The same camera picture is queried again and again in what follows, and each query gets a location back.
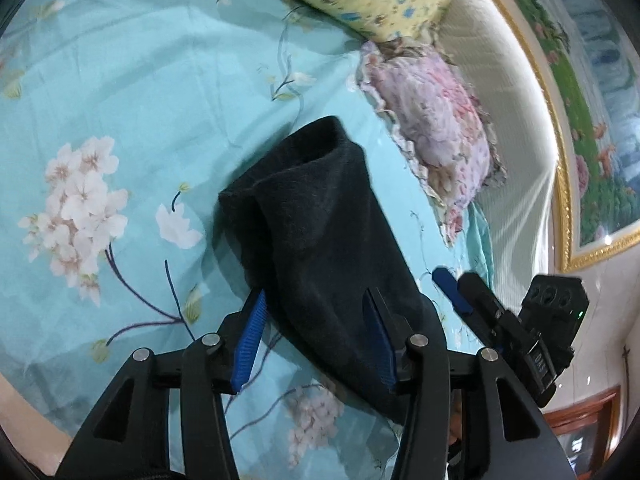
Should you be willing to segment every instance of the brown wooden frame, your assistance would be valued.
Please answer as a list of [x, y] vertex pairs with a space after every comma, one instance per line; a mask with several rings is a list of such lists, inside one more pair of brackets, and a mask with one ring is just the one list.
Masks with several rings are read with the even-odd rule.
[[[622, 434], [620, 404], [620, 386], [615, 386], [563, 410], [545, 413], [545, 419], [554, 433], [560, 435], [594, 424], [603, 415], [603, 412], [605, 415], [609, 412], [609, 427], [603, 457], [603, 462], [606, 462], [616, 449]], [[590, 473], [581, 475], [578, 480], [586, 480], [590, 476]]]

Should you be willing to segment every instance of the beige surface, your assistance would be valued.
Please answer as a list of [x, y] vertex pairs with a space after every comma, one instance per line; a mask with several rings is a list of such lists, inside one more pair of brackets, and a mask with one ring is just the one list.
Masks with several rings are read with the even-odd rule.
[[0, 426], [20, 454], [52, 476], [71, 438], [34, 410], [0, 374]]
[[526, 54], [492, 0], [453, 0], [440, 43], [494, 121], [509, 178], [500, 189], [482, 190], [478, 201], [494, 243], [497, 296], [519, 306], [533, 276], [548, 271], [558, 162], [552, 118]]

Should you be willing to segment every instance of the gold picture frame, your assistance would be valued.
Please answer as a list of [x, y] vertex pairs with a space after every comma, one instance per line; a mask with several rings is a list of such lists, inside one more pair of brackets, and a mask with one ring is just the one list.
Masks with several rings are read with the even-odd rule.
[[516, 36], [542, 89], [558, 144], [558, 167], [554, 187], [553, 220], [556, 266], [560, 272], [572, 272], [615, 256], [640, 242], [640, 220], [606, 235], [603, 239], [579, 245], [580, 199], [577, 175], [570, 171], [570, 156], [575, 156], [572, 130], [564, 111], [558, 84], [540, 43], [526, 17], [514, 0], [492, 0]]

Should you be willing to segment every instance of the light blue bed sheet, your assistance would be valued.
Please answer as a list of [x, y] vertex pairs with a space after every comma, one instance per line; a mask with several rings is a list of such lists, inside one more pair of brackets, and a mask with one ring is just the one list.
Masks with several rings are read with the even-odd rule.
[[[445, 247], [427, 197], [354, 84], [359, 46], [290, 0], [26, 1], [0, 40], [0, 372], [36, 409], [73, 434], [133, 350], [183, 348], [189, 331], [215, 330], [239, 309], [248, 287], [216, 197], [283, 136], [331, 114], [364, 147], [449, 347], [476, 352], [428, 270], [475, 269], [490, 280], [486, 221], [472, 206], [458, 243]], [[68, 187], [74, 175], [79, 194]], [[88, 249], [76, 240], [86, 232]], [[91, 252], [98, 232], [116, 236], [113, 253]], [[254, 378], [226, 415], [244, 478], [388, 476], [398, 432], [340, 386], [346, 403], [334, 403], [329, 435], [315, 449], [295, 443], [299, 407], [334, 397], [273, 326]], [[177, 407], [172, 396], [180, 469]]]

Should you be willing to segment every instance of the landscape painting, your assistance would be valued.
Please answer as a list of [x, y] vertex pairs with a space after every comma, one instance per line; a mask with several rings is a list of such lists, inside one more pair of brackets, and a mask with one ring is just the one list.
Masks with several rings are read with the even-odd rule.
[[640, 219], [640, 57], [603, 0], [514, 1], [542, 46], [569, 120], [577, 249], [611, 245]]

